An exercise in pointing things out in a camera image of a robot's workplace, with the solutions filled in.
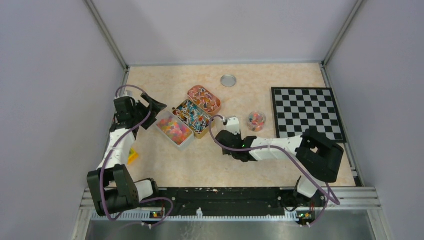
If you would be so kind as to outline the clear glass jar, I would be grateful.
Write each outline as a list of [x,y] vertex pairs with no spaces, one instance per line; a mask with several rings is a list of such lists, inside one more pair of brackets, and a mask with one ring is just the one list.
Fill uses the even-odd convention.
[[253,132],[259,132],[264,128],[266,115],[260,111],[252,111],[247,118],[247,127]]

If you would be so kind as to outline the silver round lid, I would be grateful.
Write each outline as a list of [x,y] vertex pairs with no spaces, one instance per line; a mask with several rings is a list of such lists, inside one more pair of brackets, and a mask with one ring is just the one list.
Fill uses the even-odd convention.
[[225,74],[220,78],[220,83],[227,88],[231,88],[237,84],[237,78],[232,74]]

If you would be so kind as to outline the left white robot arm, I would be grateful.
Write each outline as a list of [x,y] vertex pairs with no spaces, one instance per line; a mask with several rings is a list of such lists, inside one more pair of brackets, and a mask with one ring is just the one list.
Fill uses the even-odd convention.
[[167,107],[146,93],[141,97],[148,102],[148,106],[129,94],[114,100],[116,113],[109,131],[107,150],[98,168],[87,174],[88,187],[99,216],[111,217],[136,209],[140,201],[149,207],[160,202],[157,183],[152,178],[134,182],[127,169],[130,150],[139,129],[147,130]]

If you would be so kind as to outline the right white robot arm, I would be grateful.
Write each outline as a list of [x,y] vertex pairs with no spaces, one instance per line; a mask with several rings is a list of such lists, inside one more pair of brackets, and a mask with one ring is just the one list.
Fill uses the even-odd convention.
[[344,149],[316,129],[288,138],[241,137],[221,130],[212,138],[223,155],[246,162],[279,160],[292,162],[302,173],[293,192],[299,206],[307,206],[322,187],[338,179]]

